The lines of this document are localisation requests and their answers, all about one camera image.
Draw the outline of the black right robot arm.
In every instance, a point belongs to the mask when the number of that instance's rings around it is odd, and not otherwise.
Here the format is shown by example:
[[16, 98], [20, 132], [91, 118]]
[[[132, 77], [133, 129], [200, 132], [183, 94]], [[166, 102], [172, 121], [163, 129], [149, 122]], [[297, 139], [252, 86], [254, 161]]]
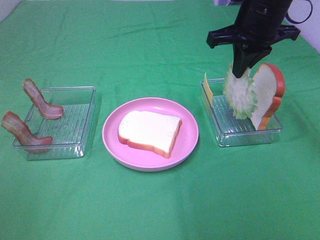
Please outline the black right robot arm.
[[232, 44], [232, 73], [240, 78], [271, 53], [271, 45], [297, 39], [300, 30], [282, 24], [291, 3], [291, 0], [244, 0], [234, 24], [210, 31], [206, 42], [212, 49]]

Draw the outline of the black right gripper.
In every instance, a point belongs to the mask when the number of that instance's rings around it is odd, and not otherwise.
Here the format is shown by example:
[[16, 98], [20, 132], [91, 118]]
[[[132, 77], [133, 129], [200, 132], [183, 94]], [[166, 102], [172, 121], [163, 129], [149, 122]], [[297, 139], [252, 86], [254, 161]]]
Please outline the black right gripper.
[[209, 31], [206, 43], [210, 48], [233, 44], [232, 73], [236, 78], [243, 76], [261, 59], [272, 51], [271, 45], [285, 39], [296, 40], [300, 30], [293, 25], [259, 24], [229, 25], [218, 30]]

